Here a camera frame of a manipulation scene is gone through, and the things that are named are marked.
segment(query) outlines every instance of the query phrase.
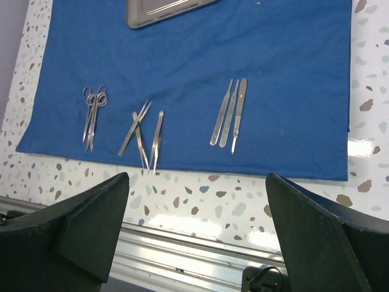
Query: terrazzo countertop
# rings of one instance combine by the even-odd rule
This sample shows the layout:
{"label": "terrazzo countertop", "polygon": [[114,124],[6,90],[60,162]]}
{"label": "terrazzo countertop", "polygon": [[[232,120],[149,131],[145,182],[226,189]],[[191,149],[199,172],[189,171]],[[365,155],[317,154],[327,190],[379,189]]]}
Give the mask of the terrazzo countertop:
{"label": "terrazzo countertop", "polygon": [[[31,1],[0,134],[2,194],[53,204],[119,172],[130,176],[124,221],[278,252],[264,178],[158,171],[16,153],[29,123],[52,0]],[[340,204],[389,220],[389,2],[353,4],[348,182],[294,180]]]}

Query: blue cloth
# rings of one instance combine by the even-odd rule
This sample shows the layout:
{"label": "blue cloth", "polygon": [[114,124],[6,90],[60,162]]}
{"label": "blue cloth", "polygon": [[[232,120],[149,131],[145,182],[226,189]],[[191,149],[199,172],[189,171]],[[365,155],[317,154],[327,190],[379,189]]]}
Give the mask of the blue cloth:
{"label": "blue cloth", "polygon": [[[32,120],[17,150],[140,166],[119,148],[132,112],[150,153],[165,111],[159,169],[347,179],[349,0],[220,0],[142,30],[125,0],[54,0]],[[231,78],[248,86],[236,152],[210,145]],[[94,151],[81,137],[84,86],[105,84]]]}

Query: surgical instrument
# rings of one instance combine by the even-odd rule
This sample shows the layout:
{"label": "surgical instrument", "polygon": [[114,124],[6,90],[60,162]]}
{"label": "surgical instrument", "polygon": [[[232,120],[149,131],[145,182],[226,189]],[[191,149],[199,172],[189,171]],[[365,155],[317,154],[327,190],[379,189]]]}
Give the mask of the surgical instrument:
{"label": "surgical instrument", "polygon": [[85,142],[86,133],[88,132],[86,151],[88,151],[88,149],[93,151],[98,108],[105,106],[108,103],[106,89],[105,85],[101,85],[98,88],[97,94],[92,93],[92,88],[90,86],[86,86],[83,90],[83,95],[86,98],[86,104],[89,107],[83,132],[83,142]]}
{"label": "surgical instrument", "polygon": [[154,133],[153,146],[151,147],[150,164],[148,166],[148,172],[150,172],[150,167],[154,159],[154,167],[153,167],[154,174],[156,174],[157,161],[159,158],[160,137],[161,137],[161,128],[162,128],[163,119],[164,119],[164,111],[160,111],[158,115],[156,131]]}
{"label": "surgical instrument", "polygon": [[[137,117],[138,115],[136,111],[133,112],[134,122],[136,121]],[[138,143],[138,150],[139,150],[140,160],[142,162],[142,167],[145,168],[145,164],[146,164],[146,168],[148,169],[149,167],[147,161],[147,154],[145,150],[145,144],[143,143],[142,134],[140,133],[140,125],[138,125],[138,127],[136,128],[135,134],[136,134],[136,141]]]}
{"label": "surgical instrument", "polygon": [[221,138],[220,138],[220,142],[219,142],[220,147],[225,147],[225,145],[227,144],[227,138],[229,136],[232,116],[233,116],[233,112],[235,110],[236,92],[238,91],[238,86],[239,86],[239,80],[236,81],[235,90],[234,90],[234,92],[231,96],[231,99],[230,99],[230,104],[229,104],[229,108],[227,111],[227,116],[225,117],[224,127],[223,127],[223,131],[221,133]]}
{"label": "surgical instrument", "polygon": [[215,128],[213,129],[212,137],[211,137],[211,145],[215,146],[216,143],[218,142],[220,131],[221,131],[221,126],[223,124],[224,116],[225,116],[225,111],[227,110],[227,105],[229,104],[229,99],[230,99],[230,91],[231,91],[231,86],[233,83],[233,79],[230,81],[230,86],[223,98],[223,102],[220,107],[218,119],[216,120],[216,125]]}
{"label": "surgical instrument", "polygon": [[135,119],[135,121],[133,122],[133,124],[131,125],[131,128],[129,129],[128,133],[127,133],[127,136],[126,138],[124,139],[124,142],[123,142],[123,145],[122,147],[120,148],[119,150],[119,155],[121,156],[123,154],[123,152],[126,150],[126,147],[128,145],[128,142],[129,140],[131,139],[131,136],[134,134],[136,128],[139,126],[139,124],[141,123],[141,121],[143,120],[143,118],[145,117],[145,114],[147,113],[149,107],[151,105],[151,102],[149,103],[148,100],[145,102],[145,104],[143,105],[142,109],[140,110],[137,118]]}
{"label": "surgical instrument", "polygon": [[241,86],[239,87],[238,104],[236,106],[235,123],[233,126],[233,141],[232,141],[231,154],[234,154],[235,152],[235,144],[239,135],[239,127],[241,125],[244,97],[246,96],[246,88],[247,88],[247,80],[246,78],[243,78],[241,81]]}

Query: tweezers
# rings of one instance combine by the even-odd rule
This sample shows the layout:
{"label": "tweezers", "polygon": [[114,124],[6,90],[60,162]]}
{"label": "tweezers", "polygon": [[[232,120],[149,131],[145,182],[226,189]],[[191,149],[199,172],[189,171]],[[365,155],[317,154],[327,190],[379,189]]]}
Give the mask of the tweezers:
{"label": "tweezers", "polygon": [[[133,112],[134,122],[136,121],[137,117],[138,115],[136,111]],[[142,162],[142,167],[145,168],[145,164],[146,164],[146,168],[148,169],[147,154],[145,150],[145,145],[142,140],[142,134],[140,133],[140,125],[136,128],[135,134],[136,134],[136,141],[138,143],[138,150],[139,150],[140,160]]]}
{"label": "tweezers", "polygon": [[229,88],[228,88],[228,90],[223,98],[223,102],[222,102],[221,107],[220,107],[218,119],[216,120],[216,125],[215,125],[215,128],[213,129],[211,142],[210,142],[212,146],[215,146],[216,143],[218,142],[218,139],[219,139],[221,125],[223,124],[225,111],[227,110],[227,105],[229,104],[229,100],[230,100],[232,83],[233,83],[233,79],[231,79],[230,86],[229,86]]}
{"label": "tweezers", "polygon": [[153,167],[154,174],[156,174],[157,161],[159,157],[160,137],[161,137],[161,128],[162,128],[163,119],[164,119],[164,111],[160,111],[158,115],[156,131],[154,133],[153,146],[151,147],[150,164],[148,166],[148,172],[150,172],[150,167],[154,159],[154,167]]}
{"label": "tweezers", "polygon": [[225,147],[225,145],[227,144],[227,138],[229,136],[232,116],[233,116],[233,112],[235,110],[236,93],[238,91],[238,86],[239,86],[239,80],[236,82],[235,90],[234,90],[234,92],[231,96],[231,99],[230,99],[230,104],[229,104],[229,108],[227,111],[227,116],[225,117],[223,132],[221,133],[221,138],[220,138],[220,142],[219,142],[220,147]]}
{"label": "tweezers", "polygon": [[126,150],[126,147],[128,145],[129,140],[131,139],[131,136],[134,134],[136,128],[139,126],[139,124],[141,123],[141,121],[145,117],[145,114],[147,113],[150,105],[151,105],[151,102],[148,103],[148,100],[143,105],[142,109],[139,112],[139,115],[137,116],[137,118],[135,119],[133,124],[131,125],[131,128],[129,129],[127,136],[124,139],[123,145],[119,150],[119,156],[121,156],[123,154],[123,152]]}

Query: forceps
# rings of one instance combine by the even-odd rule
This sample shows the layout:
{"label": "forceps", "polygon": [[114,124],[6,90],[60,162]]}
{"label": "forceps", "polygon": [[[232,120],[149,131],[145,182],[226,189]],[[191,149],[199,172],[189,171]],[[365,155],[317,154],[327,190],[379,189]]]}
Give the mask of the forceps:
{"label": "forceps", "polygon": [[[135,112],[133,112],[134,122],[136,121],[137,118],[138,118],[138,115],[135,111]],[[138,143],[138,150],[139,150],[140,160],[142,162],[142,167],[145,168],[145,164],[146,164],[146,168],[148,169],[147,154],[146,154],[146,150],[145,150],[145,144],[143,143],[143,140],[142,140],[142,134],[140,133],[140,125],[136,128],[135,134],[136,134],[136,141]]]}
{"label": "forceps", "polygon": [[227,111],[227,105],[229,104],[229,100],[230,100],[232,83],[233,83],[233,79],[231,79],[229,88],[228,88],[228,90],[223,98],[223,102],[222,102],[221,107],[220,107],[218,119],[216,120],[216,125],[215,125],[215,128],[213,129],[211,142],[210,142],[212,146],[215,146],[218,139],[219,139],[219,135],[221,132],[221,126],[223,124],[225,112]]}
{"label": "forceps", "polygon": [[153,174],[156,174],[156,167],[157,167],[157,161],[158,161],[158,157],[159,157],[160,137],[161,137],[161,128],[162,128],[163,119],[164,119],[164,111],[160,111],[159,115],[158,115],[156,131],[154,133],[153,146],[151,147],[150,164],[148,166],[148,173],[150,172],[151,163],[153,163],[153,159],[154,159]]}
{"label": "forceps", "polygon": [[233,116],[233,112],[235,110],[236,94],[238,92],[238,86],[239,86],[239,80],[236,81],[235,90],[231,95],[229,108],[227,110],[227,116],[225,117],[223,131],[221,132],[219,146],[222,148],[225,147],[225,145],[227,144],[227,138],[229,137],[232,116]]}
{"label": "forceps", "polygon": [[143,107],[140,110],[138,116],[136,117],[136,119],[134,120],[133,124],[131,125],[131,128],[129,129],[129,131],[127,133],[127,136],[124,139],[122,147],[120,147],[120,150],[119,150],[119,153],[118,153],[119,156],[121,156],[123,154],[123,152],[126,150],[126,147],[128,145],[129,140],[131,139],[131,136],[134,134],[135,130],[138,128],[138,126],[140,125],[141,121],[145,117],[145,114],[147,113],[150,105],[151,105],[151,102],[149,103],[148,100],[143,105]]}
{"label": "forceps", "polygon": [[98,88],[97,94],[92,93],[92,88],[90,86],[85,86],[83,90],[83,95],[86,98],[86,104],[89,107],[83,133],[83,142],[85,142],[86,133],[88,132],[88,139],[86,141],[86,151],[88,151],[88,149],[93,151],[97,111],[99,107],[105,106],[108,103],[108,96],[106,94],[106,90],[107,87],[105,85],[101,85]]}

